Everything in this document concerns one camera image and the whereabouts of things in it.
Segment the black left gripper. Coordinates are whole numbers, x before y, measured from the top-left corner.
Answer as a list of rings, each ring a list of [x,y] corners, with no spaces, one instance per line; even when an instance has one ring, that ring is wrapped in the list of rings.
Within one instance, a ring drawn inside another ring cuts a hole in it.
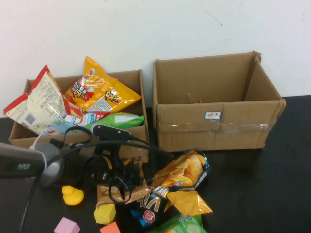
[[[128,188],[143,186],[144,178],[142,163],[128,163],[126,166],[136,175],[130,175],[127,182],[124,181],[125,165],[119,158],[120,145],[97,145],[93,155],[86,163],[85,172],[81,181],[81,188],[89,191],[93,187],[102,184],[107,187],[117,187],[121,192]]]

